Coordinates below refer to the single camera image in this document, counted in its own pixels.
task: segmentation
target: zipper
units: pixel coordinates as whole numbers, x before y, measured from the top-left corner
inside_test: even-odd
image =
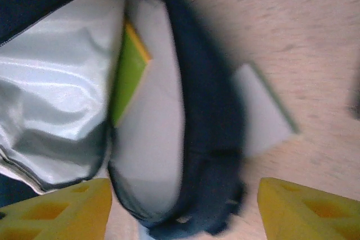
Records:
[[[1,37],[0,38],[0,47],[4,46],[6,43],[12,41],[13,39],[15,39],[17,36],[19,36],[20,34],[22,34],[23,32],[27,31],[29,28],[31,28],[33,25],[35,25],[36,23],[38,23],[39,21],[43,20],[44,18],[46,18],[47,16],[49,16],[50,14],[52,14],[53,12],[55,12],[56,10],[58,10],[59,8],[65,6],[66,4],[70,3],[73,0],[62,0],[59,3],[55,3],[52,7],[50,7],[49,9],[42,11],[38,18],[36,19],[32,19],[31,22],[29,22],[28,24],[26,24],[26,26],[19,26],[16,30],[13,30],[12,32],[10,32],[10,34],[8,34],[8,38]]]

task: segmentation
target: bag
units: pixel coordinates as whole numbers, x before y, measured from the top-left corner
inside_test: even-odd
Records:
[[[0,65],[6,68],[0,70],[0,91],[6,94],[0,104],[7,110],[0,109],[2,164],[49,191],[90,179],[107,163],[106,109],[126,10],[152,61],[136,100],[112,128],[109,173],[115,193],[155,239],[223,232],[244,196],[239,172],[245,108],[224,56],[184,0],[127,0],[126,8],[125,0],[84,0],[90,11],[79,8],[80,0],[12,3],[21,1],[24,12],[15,12],[19,5],[0,8],[2,18],[16,14],[0,28],[1,42],[13,38],[0,47]],[[107,1],[106,16],[101,5]],[[86,20],[84,14],[98,16]],[[70,29],[84,19],[90,26],[73,35]],[[67,24],[68,32],[59,31]],[[49,29],[56,32],[53,43],[47,43]],[[35,34],[37,47],[28,45]],[[29,57],[32,48],[38,55]],[[20,72],[28,75],[26,84],[13,78]]]

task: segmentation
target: yellow edge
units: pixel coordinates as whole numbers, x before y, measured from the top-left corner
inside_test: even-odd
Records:
[[[135,46],[138,48],[142,58],[146,63],[149,63],[151,60],[151,56],[143,43],[141,42],[139,36],[137,35],[134,27],[131,25],[131,23],[128,20],[125,20],[125,31],[129,34],[131,40],[134,42]]]

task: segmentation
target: wooden surface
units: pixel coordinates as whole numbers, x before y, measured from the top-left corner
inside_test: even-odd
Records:
[[[360,0],[191,3],[235,66],[256,62],[301,130],[294,140],[247,162],[243,216],[233,219],[221,239],[266,239],[256,202],[261,177],[360,200],[360,121],[348,111],[358,87]],[[106,239],[137,239],[135,222],[118,205]]]

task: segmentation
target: wooden floor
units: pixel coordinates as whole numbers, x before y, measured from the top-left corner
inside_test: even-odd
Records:
[[[348,110],[359,87],[360,0],[191,3],[234,66],[256,62],[301,130],[247,162],[245,211],[223,239],[266,239],[256,202],[264,176],[360,200],[360,121]],[[115,202],[106,239],[137,239],[134,220]]]

